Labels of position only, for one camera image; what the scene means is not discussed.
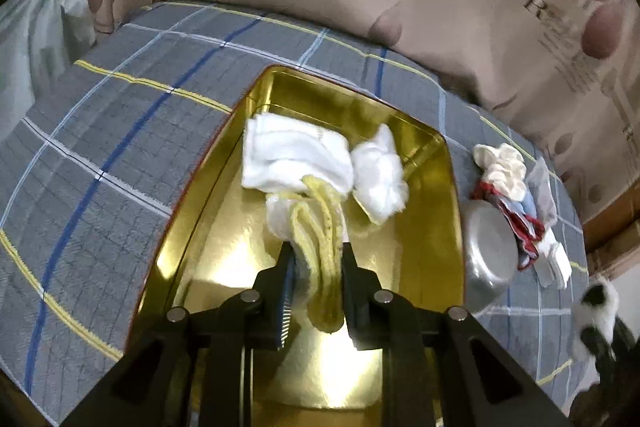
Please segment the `steel bowl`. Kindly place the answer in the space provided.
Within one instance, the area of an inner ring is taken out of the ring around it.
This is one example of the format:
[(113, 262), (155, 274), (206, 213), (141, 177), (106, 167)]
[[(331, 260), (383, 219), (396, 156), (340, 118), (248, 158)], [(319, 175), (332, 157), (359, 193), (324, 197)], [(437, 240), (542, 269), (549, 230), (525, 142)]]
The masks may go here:
[(509, 287), (518, 269), (518, 245), (503, 214), (484, 200), (461, 207), (466, 309), (485, 310)]

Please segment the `cream scrunchie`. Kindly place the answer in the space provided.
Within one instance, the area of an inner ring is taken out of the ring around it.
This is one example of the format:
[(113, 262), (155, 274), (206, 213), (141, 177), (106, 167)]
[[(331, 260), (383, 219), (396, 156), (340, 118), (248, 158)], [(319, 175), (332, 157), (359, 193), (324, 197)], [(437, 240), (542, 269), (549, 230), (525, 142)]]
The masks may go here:
[(477, 167), (483, 170), (484, 183), (513, 202), (523, 202), (527, 192), (526, 166), (522, 154), (515, 147), (508, 143), (498, 147), (476, 144), (473, 159)]

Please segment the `white crumpled cloth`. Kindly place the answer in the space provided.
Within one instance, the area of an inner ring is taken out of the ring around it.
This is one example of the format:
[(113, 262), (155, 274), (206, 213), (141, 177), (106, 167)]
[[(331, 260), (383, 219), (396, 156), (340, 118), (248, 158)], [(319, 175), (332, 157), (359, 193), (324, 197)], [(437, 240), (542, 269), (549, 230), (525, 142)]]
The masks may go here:
[(382, 225), (405, 210), (409, 187), (387, 124), (380, 124), (372, 139), (355, 146), (350, 158), (354, 167), (352, 196), (372, 223)]

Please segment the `yellow sock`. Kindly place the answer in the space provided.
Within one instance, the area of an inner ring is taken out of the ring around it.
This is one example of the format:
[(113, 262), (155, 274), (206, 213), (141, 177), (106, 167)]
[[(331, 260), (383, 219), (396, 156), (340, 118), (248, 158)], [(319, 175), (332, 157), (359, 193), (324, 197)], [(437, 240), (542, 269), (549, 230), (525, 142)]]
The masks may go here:
[(292, 242), (308, 268), (307, 315), (327, 334), (344, 323), (342, 258), (346, 225), (342, 196), (328, 182), (307, 174), (306, 193), (295, 197), (288, 212)]

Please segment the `red white satin cloth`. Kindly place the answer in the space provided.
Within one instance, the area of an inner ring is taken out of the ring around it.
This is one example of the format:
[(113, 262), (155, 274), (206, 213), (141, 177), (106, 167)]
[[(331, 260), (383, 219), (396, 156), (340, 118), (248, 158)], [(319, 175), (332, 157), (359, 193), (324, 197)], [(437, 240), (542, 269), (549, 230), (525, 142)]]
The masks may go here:
[(472, 199), (483, 199), (497, 208), (506, 221), (518, 245), (518, 271), (524, 271), (539, 258), (537, 244), (544, 238), (544, 225), (529, 216), (519, 202), (513, 202), (500, 194), (491, 184), (478, 181), (471, 195)]

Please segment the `gold red tin box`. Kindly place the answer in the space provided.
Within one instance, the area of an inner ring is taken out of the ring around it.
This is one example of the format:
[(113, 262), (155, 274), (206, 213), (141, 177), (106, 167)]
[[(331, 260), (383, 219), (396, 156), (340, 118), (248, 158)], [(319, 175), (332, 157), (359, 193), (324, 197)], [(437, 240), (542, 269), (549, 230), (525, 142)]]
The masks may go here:
[(266, 68), (235, 105), (184, 190), (158, 245), (130, 327), (140, 339), (174, 306), (200, 312), (249, 288), (276, 262), (284, 241), (296, 246), (296, 291), (285, 347), (254, 355), (257, 426), (376, 426), (381, 421), (382, 355), (359, 351), (346, 331), (328, 334), (308, 317), (322, 251), (335, 229), (321, 205), (299, 190), (242, 187), (247, 121), (273, 113), (332, 130), (349, 145), (393, 133), (409, 196), (377, 225), (355, 199), (338, 226), (360, 267), (415, 306), (442, 311), (464, 299), (457, 189), (444, 138), (399, 109), (298, 70)]

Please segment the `white towel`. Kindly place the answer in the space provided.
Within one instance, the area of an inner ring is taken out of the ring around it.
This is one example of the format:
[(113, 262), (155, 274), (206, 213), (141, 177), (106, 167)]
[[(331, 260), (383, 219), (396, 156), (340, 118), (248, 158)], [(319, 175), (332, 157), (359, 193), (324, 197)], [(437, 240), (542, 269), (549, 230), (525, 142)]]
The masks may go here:
[(347, 196), (354, 186), (354, 167), (346, 138), (315, 124), (273, 113), (247, 119), (242, 187), (264, 193), (303, 192), (304, 176), (314, 176)]

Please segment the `light blue towel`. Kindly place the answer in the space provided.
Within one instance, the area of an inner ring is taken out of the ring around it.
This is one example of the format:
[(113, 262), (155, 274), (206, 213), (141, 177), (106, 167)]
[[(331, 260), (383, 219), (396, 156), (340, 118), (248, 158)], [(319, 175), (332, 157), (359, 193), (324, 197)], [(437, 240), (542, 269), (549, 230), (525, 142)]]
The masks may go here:
[(527, 215), (534, 219), (537, 218), (537, 207), (532, 194), (530, 194), (529, 192), (525, 193), (525, 196), (521, 201), (521, 206), (524, 215)]

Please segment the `grey plaid bedsheet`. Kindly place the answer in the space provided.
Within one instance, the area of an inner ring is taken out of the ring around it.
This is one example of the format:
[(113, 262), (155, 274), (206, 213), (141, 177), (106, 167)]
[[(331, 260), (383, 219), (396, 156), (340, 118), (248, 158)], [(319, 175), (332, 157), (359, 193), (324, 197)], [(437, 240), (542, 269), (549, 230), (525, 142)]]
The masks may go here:
[(461, 198), (472, 148), (538, 147), (396, 52), (276, 13), (166, 2), (127, 18), (1, 145), (1, 366), (51, 424), (125, 346), (171, 210), (269, 65), (368, 91), (437, 129)]

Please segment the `pale green plastic cover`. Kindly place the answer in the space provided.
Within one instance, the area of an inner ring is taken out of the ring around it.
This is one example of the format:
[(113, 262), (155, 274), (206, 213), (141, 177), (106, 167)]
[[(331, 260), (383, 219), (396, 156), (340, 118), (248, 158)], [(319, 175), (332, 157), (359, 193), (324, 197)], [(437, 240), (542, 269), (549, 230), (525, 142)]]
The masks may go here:
[(2, 138), (95, 42), (88, 0), (8, 0), (1, 5)]

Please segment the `white socks pair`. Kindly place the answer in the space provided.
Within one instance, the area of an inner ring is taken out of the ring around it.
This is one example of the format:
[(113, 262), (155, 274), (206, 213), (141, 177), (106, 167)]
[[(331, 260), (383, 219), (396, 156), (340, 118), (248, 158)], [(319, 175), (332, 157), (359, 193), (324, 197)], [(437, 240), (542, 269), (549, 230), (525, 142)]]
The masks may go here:
[(525, 178), (536, 208), (537, 220), (544, 227), (542, 239), (536, 243), (538, 259), (534, 268), (543, 288), (550, 286), (567, 288), (572, 267), (564, 246), (556, 239), (552, 227), (558, 223), (558, 210), (551, 191), (550, 173), (544, 158), (540, 156)]

